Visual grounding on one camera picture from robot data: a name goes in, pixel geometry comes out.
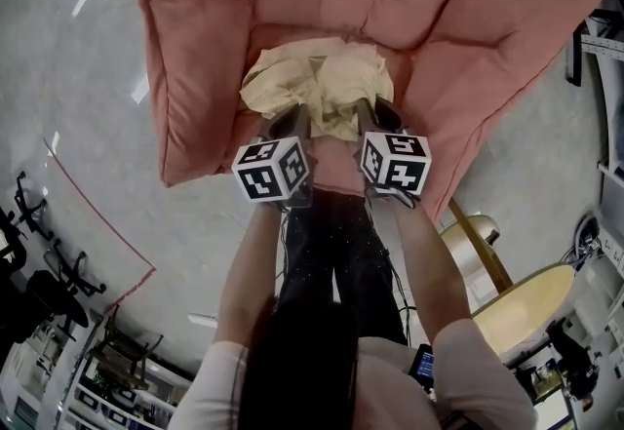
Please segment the round wooden side table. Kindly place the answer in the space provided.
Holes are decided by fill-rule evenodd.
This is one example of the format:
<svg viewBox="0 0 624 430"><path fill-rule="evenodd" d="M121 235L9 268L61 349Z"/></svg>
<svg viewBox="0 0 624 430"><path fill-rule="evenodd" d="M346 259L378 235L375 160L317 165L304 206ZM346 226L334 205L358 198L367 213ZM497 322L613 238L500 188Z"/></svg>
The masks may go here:
<svg viewBox="0 0 624 430"><path fill-rule="evenodd" d="M489 346L504 359L537 344L561 312L575 272L567 263L542 268L515 283L494 248L499 227L488 215L467 215L449 203L454 222L442 238L466 285L473 318Z"/></svg>

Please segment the person's left forearm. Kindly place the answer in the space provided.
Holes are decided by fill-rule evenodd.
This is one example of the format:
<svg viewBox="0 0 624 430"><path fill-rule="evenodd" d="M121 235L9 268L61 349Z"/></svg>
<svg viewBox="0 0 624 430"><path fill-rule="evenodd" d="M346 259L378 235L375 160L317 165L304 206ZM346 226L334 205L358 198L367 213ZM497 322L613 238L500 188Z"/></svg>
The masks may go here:
<svg viewBox="0 0 624 430"><path fill-rule="evenodd" d="M281 219L281 211L273 205L254 208L223 287L214 342L246 345L274 296Z"/></svg>

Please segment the person's black trousers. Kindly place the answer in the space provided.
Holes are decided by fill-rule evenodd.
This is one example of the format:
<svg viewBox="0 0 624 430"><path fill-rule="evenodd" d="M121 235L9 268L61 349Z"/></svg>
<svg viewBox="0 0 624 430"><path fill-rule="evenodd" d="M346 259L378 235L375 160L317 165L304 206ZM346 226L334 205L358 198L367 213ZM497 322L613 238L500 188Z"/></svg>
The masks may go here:
<svg viewBox="0 0 624 430"><path fill-rule="evenodd" d="M286 274L279 301L333 301L356 316L360 337L408 343L393 290L390 255L365 199L316 189L312 205L292 209L286 232Z"/></svg>

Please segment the black swivel office chair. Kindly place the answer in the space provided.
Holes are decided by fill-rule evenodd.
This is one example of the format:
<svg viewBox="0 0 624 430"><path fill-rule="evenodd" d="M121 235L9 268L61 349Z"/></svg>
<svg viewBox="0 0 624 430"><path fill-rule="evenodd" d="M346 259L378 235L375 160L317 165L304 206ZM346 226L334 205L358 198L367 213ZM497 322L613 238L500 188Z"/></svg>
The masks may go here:
<svg viewBox="0 0 624 430"><path fill-rule="evenodd" d="M88 259L81 251L69 263L61 251L62 241L56 238L50 248L44 252L44 260L49 270L37 270L28 279L24 292L28 321L37 328L44 322L52 322L55 317L64 316L64 323L58 328L66 337L75 341L71 334L72 323L86 328L89 325L87 313L76 295L104 294L104 283L89 282L80 273L80 264Z"/></svg>
<svg viewBox="0 0 624 430"><path fill-rule="evenodd" d="M7 238L18 238L23 236L19 230L19 226L25 223L31 233L39 234L46 242L51 242L55 238L52 230L45 229L41 222L41 214L48 206L46 198L42 198L35 205L28 205L26 194L22 182L26 179L25 171L21 171L16 178L17 190L14 195L14 201L19 209L19 217L14 220L13 212L4 213L0 210L0 230L4 232Z"/></svg>

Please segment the wooden frame chair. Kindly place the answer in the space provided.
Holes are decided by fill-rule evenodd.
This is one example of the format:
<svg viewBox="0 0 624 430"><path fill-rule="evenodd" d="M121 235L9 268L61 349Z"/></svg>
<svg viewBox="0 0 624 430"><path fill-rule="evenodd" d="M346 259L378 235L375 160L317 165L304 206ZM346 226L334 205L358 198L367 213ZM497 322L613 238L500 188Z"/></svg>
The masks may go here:
<svg viewBox="0 0 624 430"><path fill-rule="evenodd" d="M118 310L119 306L116 305L105 325L103 340L90 349L88 357L96 360L119 385L129 389L147 390L146 362L164 336L160 334L153 343L139 344L118 328Z"/></svg>

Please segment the black device with blue screen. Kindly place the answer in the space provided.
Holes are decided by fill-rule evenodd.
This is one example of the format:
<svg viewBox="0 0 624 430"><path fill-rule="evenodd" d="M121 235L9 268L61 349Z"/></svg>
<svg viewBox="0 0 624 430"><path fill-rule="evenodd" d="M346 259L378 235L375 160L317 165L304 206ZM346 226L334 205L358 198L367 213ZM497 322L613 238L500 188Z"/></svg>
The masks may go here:
<svg viewBox="0 0 624 430"><path fill-rule="evenodd" d="M413 362L409 368L409 376L415 379L427 394L434 386L433 377L434 356L429 344L420 344Z"/></svg>

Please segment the person's right forearm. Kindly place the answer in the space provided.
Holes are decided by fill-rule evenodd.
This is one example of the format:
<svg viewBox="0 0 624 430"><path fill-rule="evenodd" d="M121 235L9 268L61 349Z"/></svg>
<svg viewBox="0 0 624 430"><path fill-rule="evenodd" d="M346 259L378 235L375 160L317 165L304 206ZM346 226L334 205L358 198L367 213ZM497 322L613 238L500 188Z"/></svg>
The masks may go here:
<svg viewBox="0 0 624 430"><path fill-rule="evenodd" d="M471 317L463 277L424 209L389 201L402 244L409 289L420 323L433 341L448 325Z"/></svg>

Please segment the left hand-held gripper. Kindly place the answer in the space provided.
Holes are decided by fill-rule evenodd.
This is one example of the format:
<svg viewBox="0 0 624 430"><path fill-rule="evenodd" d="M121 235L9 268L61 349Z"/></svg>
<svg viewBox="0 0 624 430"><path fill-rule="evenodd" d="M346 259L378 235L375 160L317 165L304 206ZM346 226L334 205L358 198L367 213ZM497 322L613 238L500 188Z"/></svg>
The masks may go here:
<svg viewBox="0 0 624 430"><path fill-rule="evenodd" d="M241 146L232 173L245 199L286 209L312 205L313 162L307 155L311 118L306 104L292 105L269 119L253 143Z"/></svg>

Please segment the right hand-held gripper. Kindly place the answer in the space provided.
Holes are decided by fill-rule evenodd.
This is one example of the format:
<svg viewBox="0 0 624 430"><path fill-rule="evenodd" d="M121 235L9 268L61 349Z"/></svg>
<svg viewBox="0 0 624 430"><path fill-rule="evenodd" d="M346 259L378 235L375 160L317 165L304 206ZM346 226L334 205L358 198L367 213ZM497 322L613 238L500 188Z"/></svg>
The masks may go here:
<svg viewBox="0 0 624 430"><path fill-rule="evenodd" d="M356 112L358 134L364 137L360 170L365 195L394 198L414 209L420 202L432 163L427 138L378 132L378 127L391 133L406 127L401 110L389 100L377 99L373 107L368 100L360 98Z"/></svg>

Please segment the person's white shirt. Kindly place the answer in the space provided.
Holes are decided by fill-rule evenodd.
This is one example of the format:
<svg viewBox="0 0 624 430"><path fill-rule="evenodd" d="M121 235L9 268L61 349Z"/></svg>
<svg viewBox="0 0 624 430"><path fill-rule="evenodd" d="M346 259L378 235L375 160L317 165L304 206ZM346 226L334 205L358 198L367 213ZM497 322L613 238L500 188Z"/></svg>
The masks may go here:
<svg viewBox="0 0 624 430"><path fill-rule="evenodd" d="M472 320L454 322L436 337L433 398L409 375L415 349L381 337L364 337L359 347L353 430L441 430L452 412L483 430L536 428L526 391ZM247 355L241 344L214 343L168 430L235 430Z"/></svg>

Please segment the beige cloth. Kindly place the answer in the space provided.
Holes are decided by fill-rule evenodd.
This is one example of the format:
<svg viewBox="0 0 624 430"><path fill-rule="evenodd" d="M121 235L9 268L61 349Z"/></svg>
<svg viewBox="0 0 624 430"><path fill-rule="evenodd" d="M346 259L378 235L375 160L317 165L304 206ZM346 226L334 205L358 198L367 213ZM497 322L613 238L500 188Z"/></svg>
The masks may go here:
<svg viewBox="0 0 624 430"><path fill-rule="evenodd" d="M312 137L356 141L357 101L392 102L394 83L375 46L317 38L263 50L242 82L240 97L266 119L305 104Z"/></svg>

